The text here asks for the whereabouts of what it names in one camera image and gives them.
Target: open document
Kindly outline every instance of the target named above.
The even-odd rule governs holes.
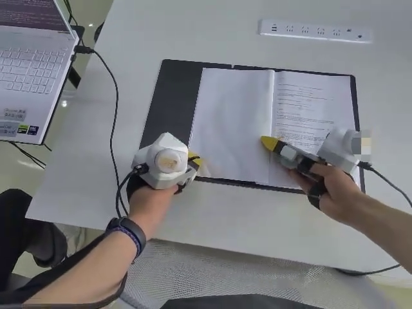
[[[260,136],[315,154],[334,126],[355,129],[350,77],[207,68],[189,148],[204,159],[208,177],[296,189]],[[353,177],[359,185],[359,171]]]

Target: white table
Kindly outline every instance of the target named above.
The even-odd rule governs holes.
[[[95,49],[120,88],[114,140],[120,177],[129,172],[138,149],[161,61],[180,59],[354,74],[361,127],[373,130],[375,167],[412,194],[412,165],[405,164],[412,153],[411,5],[379,2],[115,0]],[[375,40],[350,44],[262,37],[256,34],[262,18],[365,26],[373,29]],[[114,108],[113,83],[92,57],[29,218],[104,229],[115,216],[109,154]],[[370,173],[366,190],[409,210],[396,191]],[[360,271],[394,263],[304,196],[211,183],[196,182],[177,196],[157,237]]]

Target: power strip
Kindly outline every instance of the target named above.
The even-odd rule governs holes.
[[[261,20],[259,22],[259,34],[354,43],[373,42],[372,31],[368,29],[301,24],[275,19]]]

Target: black binder cover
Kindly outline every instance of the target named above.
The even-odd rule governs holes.
[[[280,70],[273,68],[259,68],[255,66],[233,66],[231,64],[218,64],[207,62],[163,60],[160,68],[156,87],[154,89],[149,114],[146,119],[140,148],[151,145],[162,133],[170,132],[185,144],[189,144],[194,109],[198,99],[198,90],[201,74],[204,68],[219,68],[232,70],[274,70],[309,73],[316,75],[350,76],[353,114],[355,129],[360,130],[359,112],[356,95],[356,81],[353,75],[334,73],[319,73],[296,70]],[[260,185],[254,182],[243,182],[222,178],[196,177],[202,182],[253,187],[265,190],[303,193],[301,190]],[[360,186],[365,192],[364,171],[360,169]]]

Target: wire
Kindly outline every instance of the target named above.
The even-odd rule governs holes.
[[[74,15],[73,15],[73,10],[71,9],[71,5],[70,5],[69,0],[64,0],[63,2],[64,2],[64,4],[66,5],[67,11],[69,12],[69,20],[68,20],[68,21],[69,21],[69,24],[71,24],[71,20],[73,20],[73,21],[75,22],[75,25],[78,26],[79,23],[77,22],[76,18],[75,18]],[[80,40],[81,45],[85,46],[85,45],[84,45],[83,38],[82,38],[82,37],[79,37],[79,40]]]
[[[109,66],[106,64],[106,62],[103,60],[102,56],[100,54],[92,49],[89,49],[88,52],[94,53],[103,63],[104,67],[107,69],[109,72],[111,79],[113,79],[113,82],[115,84],[115,89],[116,89],[116,102],[115,102],[115,115],[113,117],[113,125],[111,126],[111,133],[110,133],[110,140],[109,140],[109,147],[110,147],[110,155],[111,155],[111,161],[113,162],[113,167],[115,168],[115,176],[116,176],[116,184],[117,184],[117,189],[119,190],[120,186],[120,181],[118,178],[118,170],[117,170],[117,164],[116,164],[116,159],[115,159],[115,154],[113,152],[113,137],[115,135],[115,129],[116,129],[116,122],[117,122],[117,111],[118,111],[118,86],[117,86],[117,81],[115,76],[113,75],[112,71],[109,69]],[[122,195],[119,196],[120,203],[122,204],[122,208],[125,213],[127,213],[126,206],[124,205]]]
[[[45,148],[47,148],[47,150],[52,151],[52,149],[51,149],[49,146],[47,146],[46,144],[43,144],[43,146],[44,146]]]
[[[398,191],[401,195],[403,195],[403,197],[405,197],[405,199],[409,203],[409,206],[412,207],[412,201],[409,198],[409,196],[403,190],[401,190],[399,187],[397,187],[395,184],[393,184],[393,182],[391,182],[389,179],[387,179],[384,175],[380,174],[376,169],[374,169],[370,163],[368,163],[368,162],[359,162],[358,166],[360,168],[363,168],[363,169],[367,170],[367,171],[371,171],[371,172],[375,173],[377,176],[379,176],[380,178],[382,178],[388,185],[390,185],[392,188],[394,188],[396,191]],[[341,273],[346,274],[348,276],[359,277],[359,276],[368,276],[368,275],[379,274],[381,272],[387,272],[388,270],[393,270],[393,269],[398,268],[398,267],[400,267],[400,264],[393,265],[393,266],[383,268],[383,269],[380,269],[380,270],[374,270],[372,272],[354,272],[354,271],[351,271],[351,270],[343,270],[343,269],[336,269],[336,270],[338,272],[341,272]]]
[[[127,176],[123,179],[122,183],[117,186],[117,192],[116,192],[116,213],[117,213],[117,216],[118,216],[119,218],[122,217],[122,214],[120,213],[120,209],[119,209],[119,206],[118,206],[118,201],[122,199],[122,193],[121,193],[121,192],[122,192],[122,188],[123,188],[124,184],[129,180],[129,178],[131,177],[131,175],[133,175],[134,173],[136,173],[136,171],[135,171],[135,170],[132,170],[132,171],[131,171],[129,174],[127,174]],[[123,208],[123,210],[124,210],[126,216],[128,216],[129,213],[128,213],[128,211],[126,210],[125,207]]]
[[[412,207],[412,201],[409,198],[409,196],[402,191],[401,189],[399,189],[399,187],[397,187],[396,185],[393,184],[393,182],[391,182],[389,179],[387,179],[384,175],[380,174],[376,169],[374,169],[372,167],[372,172],[374,172],[376,175],[378,175],[379,177],[381,177],[385,182],[388,183],[388,185],[390,185],[392,188],[394,188],[396,191],[398,191],[401,195],[403,195],[405,197],[405,199],[407,200],[407,202],[409,203],[409,206]]]
[[[195,159],[200,159],[200,157],[199,157],[199,156],[192,156],[192,157],[189,158],[187,161],[188,161],[188,162],[191,162],[191,161],[194,161]]]
[[[69,0],[64,0],[64,4],[66,5],[67,11],[69,12],[69,23],[71,23],[71,20],[75,22],[75,25],[78,26],[79,23],[76,21],[76,19],[73,16],[73,11],[71,10],[71,5]]]
[[[339,268],[335,268],[338,272],[345,274],[347,276],[352,276],[352,277],[360,277],[360,276],[368,276],[368,275],[375,275],[375,274],[380,274],[381,272],[387,272],[388,270],[393,270],[395,268],[400,267],[399,264],[394,265],[394,266],[390,266],[387,268],[383,268],[380,270],[374,270],[372,272],[355,272],[353,270],[343,270],[343,269],[339,269]]]
[[[37,166],[39,166],[41,169],[44,169],[46,167],[46,164],[39,160],[38,158],[36,158],[35,156],[31,155],[30,153],[28,153],[27,151],[25,151],[24,149],[21,149],[18,145],[16,145],[14,142],[9,142],[10,145],[16,147],[22,154],[24,154],[25,156],[27,156],[31,161],[33,161],[34,164],[36,164]]]

